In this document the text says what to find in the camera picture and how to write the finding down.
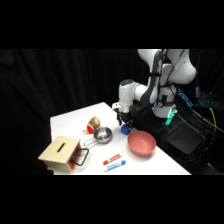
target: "white table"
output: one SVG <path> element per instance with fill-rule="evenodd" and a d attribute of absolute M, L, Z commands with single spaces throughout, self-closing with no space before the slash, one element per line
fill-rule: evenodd
<path fill-rule="evenodd" d="M 121 134 L 116 113 L 105 103 L 52 117 L 52 141 L 57 136 L 80 138 L 81 146 L 85 148 L 83 143 L 91 139 L 93 135 L 82 131 L 85 130 L 89 120 L 95 116 L 100 119 L 101 127 L 109 127 L 112 130 L 113 137 L 108 144 L 98 144 L 91 148 L 85 164 L 82 167 L 76 166 L 73 175 L 190 175 L 158 147 L 148 158 L 133 154 L 128 147 L 127 136 Z M 121 153 L 123 157 L 113 163 L 126 160 L 126 165 L 105 172 L 103 161 L 118 153 Z"/>

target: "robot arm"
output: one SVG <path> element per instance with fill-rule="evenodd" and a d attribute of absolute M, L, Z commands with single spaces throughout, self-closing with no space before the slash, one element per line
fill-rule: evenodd
<path fill-rule="evenodd" d="M 124 80 L 120 83 L 118 103 L 112 109 L 117 112 L 117 119 L 122 124 L 125 122 L 132 128 L 131 106 L 134 100 L 143 104 L 154 103 L 158 97 L 158 86 L 162 71 L 163 53 L 161 49 L 140 49 L 140 57 L 149 65 L 148 86 L 141 85 L 133 80 Z"/>
<path fill-rule="evenodd" d="M 167 118 L 170 122 L 177 112 L 174 104 L 176 88 L 172 84 L 188 84 L 196 76 L 196 69 L 190 62 L 189 49 L 165 49 L 164 52 L 161 49 L 139 49 L 138 54 L 149 65 L 148 85 L 124 80 L 119 87 L 120 101 L 112 106 L 117 112 L 120 125 L 123 121 L 130 129 L 131 106 L 134 100 L 145 105 L 155 103 L 153 107 L 155 116 Z M 172 64 L 163 65 L 165 56 Z"/>

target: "black curtain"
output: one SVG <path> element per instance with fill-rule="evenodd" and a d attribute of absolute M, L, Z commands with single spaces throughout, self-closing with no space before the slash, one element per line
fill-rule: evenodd
<path fill-rule="evenodd" d="M 223 94 L 224 51 L 195 49 L 191 58 L 202 88 Z M 111 106 L 120 81 L 146 84 L 148 71 L 136 49 L 1 49 L 1 173 L 52 174 L 37 160 L 51 143 L 50 117 Z"/>

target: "red bowl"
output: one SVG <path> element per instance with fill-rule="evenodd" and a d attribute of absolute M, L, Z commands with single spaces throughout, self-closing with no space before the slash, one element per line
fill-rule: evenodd
<path fill-rule="evenodd" d="M 156 140 L 144 131 L 135 131 L 128 136 L 128 145 L 138 156 L 148 156 L 156 148 Z"/>

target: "green light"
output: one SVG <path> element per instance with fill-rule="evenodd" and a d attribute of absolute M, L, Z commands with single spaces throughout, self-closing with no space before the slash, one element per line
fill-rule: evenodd
<path fill-rule="evenodd" d="M 166 121 L 165 125 L 167 125 L 167 126 L 168 126 L 168 125 L 170 125 L 171 120 L 172 120 L 172 119 L 167 119 L 167 121 Z"/>
<path fill-rule="evenodd" d="M 156 106 L 156 102 L 154 103 L 152 110 L 154 110 L 154 109 L 155 109 L 155 106 Z"/>
<path fill-rule="evenodd" d="M 169 114 L 167 116 L 167 121 L 165 123 L 167 126 L 170 125 L 173 117 L 174 117 L 174 113 L 173 113 L 172 109 L 170 109 Z"/>

